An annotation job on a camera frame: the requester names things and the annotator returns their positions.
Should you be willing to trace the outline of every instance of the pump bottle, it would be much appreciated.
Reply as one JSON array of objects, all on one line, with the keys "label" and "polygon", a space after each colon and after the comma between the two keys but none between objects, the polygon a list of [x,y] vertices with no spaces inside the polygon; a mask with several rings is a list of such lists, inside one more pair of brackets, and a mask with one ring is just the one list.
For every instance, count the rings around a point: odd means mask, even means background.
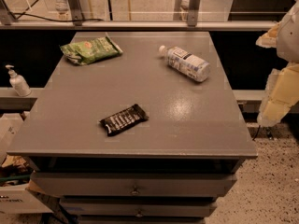
[{"label": "pump bottle", "polygon": [[159,53],[168,65],[197,82],[203,82],[209,76],[210,64],[184,49],[160,46]]},{"label": "pump bottle", "polygon": [[10,84],[13,89],[19,94],[19,96],[27,96],[31,93],[31,90],[23,76],[18,75],[12,68],[13,65],[6,65],[8,73],[10,75]]}]

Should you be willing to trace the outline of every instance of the desk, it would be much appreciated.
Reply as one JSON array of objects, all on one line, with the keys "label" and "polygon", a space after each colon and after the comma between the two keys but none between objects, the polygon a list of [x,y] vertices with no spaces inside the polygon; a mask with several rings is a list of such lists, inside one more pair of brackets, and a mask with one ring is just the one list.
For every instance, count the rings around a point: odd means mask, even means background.
[{"label": "desk", "polygon": [[[85,216],[200,223],[240,164],[257,157],[209,33],[109,35],[122,56],[87,66],[63,57],[8,153],[25,157],[36,170],[32,180],[82,223]],[[100,36],[81,32],[73,42]],[[165,65],[161,45],[209,61],[210,77],[196,83]],[[133,104],[149,120],[107,137],[97,121]]]}]

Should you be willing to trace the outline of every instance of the drawer handle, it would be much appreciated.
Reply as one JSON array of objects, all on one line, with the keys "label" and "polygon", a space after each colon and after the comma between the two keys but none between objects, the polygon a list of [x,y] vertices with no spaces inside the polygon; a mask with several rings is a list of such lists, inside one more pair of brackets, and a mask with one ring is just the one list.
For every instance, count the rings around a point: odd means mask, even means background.
[{"label": "drawer handle", "polygon": [[137,187],[133,187],[133,190],[131,191],[132,196],[138,196],[140,192],[138,191]]},{"label": "drawer handle", "polygon": [[141,211],[138,211],[138,213],[136,214],[136,217],[139,217],[139,218],[143,217],[143,214],[141,213]]}]

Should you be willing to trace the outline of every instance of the bottle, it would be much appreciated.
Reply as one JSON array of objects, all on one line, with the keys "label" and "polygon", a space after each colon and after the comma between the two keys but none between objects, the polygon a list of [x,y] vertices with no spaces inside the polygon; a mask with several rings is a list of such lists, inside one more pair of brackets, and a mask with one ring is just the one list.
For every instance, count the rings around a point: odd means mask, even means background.
[{"label": "bottle", "polygon": [[18,75],[12,68],[14,66],[7,64],[6,69],[8,69],[8,73],[10,75],[10,84],[14,88],[14,90],[19,94],[19,96],[26,96],[31,93],[31,90],[21,75]]},{"label": "bottle", "polygon": [[168,49],[166,46],[160,46],[159,53],[164,56],[167,64],[197,82],[203,82],[210,74],[210,64],[207,61],[184,49],[178,47]]}]

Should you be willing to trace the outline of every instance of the terrazzo floor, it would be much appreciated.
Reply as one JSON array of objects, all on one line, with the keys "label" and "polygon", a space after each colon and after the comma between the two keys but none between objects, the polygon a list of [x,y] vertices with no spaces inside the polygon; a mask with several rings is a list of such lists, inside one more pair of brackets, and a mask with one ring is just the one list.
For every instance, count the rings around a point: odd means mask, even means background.
[{"label": "terrazzo floor", "polygon": [[[299,224],[299,126],[297,117],[271,129],[273,140],[261,129],[255,144],[259,156],[245,161],[237,171],[237,182],[217,200],[206,224]],[[247,120],[251,136],[258,124]],[[37,224],[41,215],[0,215],[4,224]],[[49,224],[59,222],[51,219]]]}]

